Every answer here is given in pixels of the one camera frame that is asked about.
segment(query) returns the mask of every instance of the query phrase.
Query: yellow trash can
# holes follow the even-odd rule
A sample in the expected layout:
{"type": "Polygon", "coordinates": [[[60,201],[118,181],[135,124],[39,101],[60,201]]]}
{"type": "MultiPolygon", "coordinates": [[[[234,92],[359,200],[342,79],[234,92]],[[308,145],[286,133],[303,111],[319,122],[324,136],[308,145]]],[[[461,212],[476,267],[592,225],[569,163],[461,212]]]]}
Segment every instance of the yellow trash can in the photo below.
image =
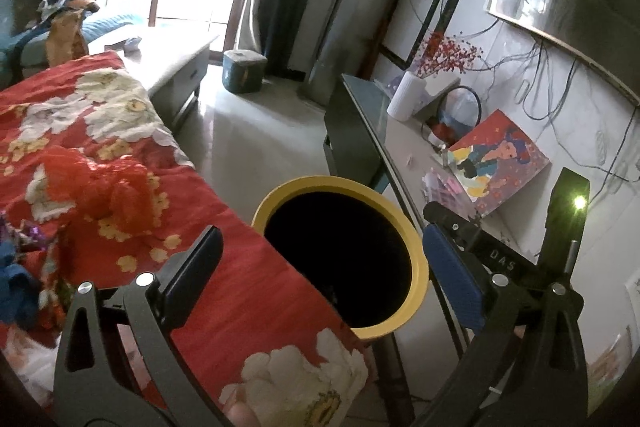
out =
{"type": "Polygon", "coordinates": [[[427,291],[415,228],[365,185],[307,176],[275,188],[252,226],[331,302],[363,341],[405,324],[427,291]]]}

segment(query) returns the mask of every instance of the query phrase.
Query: black device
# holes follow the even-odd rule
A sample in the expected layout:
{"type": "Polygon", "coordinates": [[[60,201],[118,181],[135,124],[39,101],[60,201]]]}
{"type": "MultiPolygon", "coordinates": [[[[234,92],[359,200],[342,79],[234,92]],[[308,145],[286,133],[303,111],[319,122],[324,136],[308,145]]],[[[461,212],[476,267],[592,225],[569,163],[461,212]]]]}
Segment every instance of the black device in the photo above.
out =
{"type": "MultiPolygon", "coordinates": [[[[563,169],[551,197],[537,264],[438,203],[428,203],[423,245],[456,316],[474,330],[455,372],[412,427],[631,427],[640,425],[640,357],[587,418],[587,374],[570,285],[586,220],[589,182],[563,169]],[[520,338],[514,333],[524,327],[520,338]],[[501,387],[489,403],[490,387],[501,387]]],[[[55,421],[0,356],[2,425],[29,427],[232,427],[169,337],[185,323],[222,256],[209,227],[186,252],[127,286],[78,288],[55,374],[55,421]],[[116,326],[132,328],[167,405],[144,400],[116,326]]]]}

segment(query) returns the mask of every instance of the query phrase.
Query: red berry branch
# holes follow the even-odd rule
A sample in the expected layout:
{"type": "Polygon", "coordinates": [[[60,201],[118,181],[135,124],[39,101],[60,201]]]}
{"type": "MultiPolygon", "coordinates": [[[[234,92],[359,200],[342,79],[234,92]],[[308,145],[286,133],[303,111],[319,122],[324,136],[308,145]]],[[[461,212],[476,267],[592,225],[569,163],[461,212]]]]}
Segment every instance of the red berry branch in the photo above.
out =
{"type": "Polygon", "coordinates": [[[458,70],[465,73],[472,68],[476,58],[482,56],[482,48],[471,45],[469,41],[457,42],[456,38],[459,37],[447,37],[441,32],[433,32],[424,47],[422,58],[419,59],[416,74],[426,77],[439,71],[458,70]]]}

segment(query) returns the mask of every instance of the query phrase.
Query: painting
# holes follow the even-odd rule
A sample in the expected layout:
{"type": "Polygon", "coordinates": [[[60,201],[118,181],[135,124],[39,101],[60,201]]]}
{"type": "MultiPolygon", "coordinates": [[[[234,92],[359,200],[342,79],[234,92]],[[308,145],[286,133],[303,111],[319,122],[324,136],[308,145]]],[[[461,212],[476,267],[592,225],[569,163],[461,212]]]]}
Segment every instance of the painting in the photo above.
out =
{"type": "Polygon", "coordinates": [[[549,163],[500,110],[453,145],[447,156],[449,167],[481,216],[511,198],[549,163]]]}

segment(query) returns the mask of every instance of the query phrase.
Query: blue gripper pad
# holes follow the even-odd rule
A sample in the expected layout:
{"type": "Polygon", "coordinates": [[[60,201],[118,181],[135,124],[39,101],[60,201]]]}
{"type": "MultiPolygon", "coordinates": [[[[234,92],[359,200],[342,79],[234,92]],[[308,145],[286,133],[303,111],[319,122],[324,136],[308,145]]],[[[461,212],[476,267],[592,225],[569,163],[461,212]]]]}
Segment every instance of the blue gripper pad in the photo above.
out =
{"type": "Polygon", "coordinates": [[[441,229],[436,225],[428,225],[422,236],[422,249],[460,325],[479,333],[484,327],[482,292],[455,247],[441,229]]]}

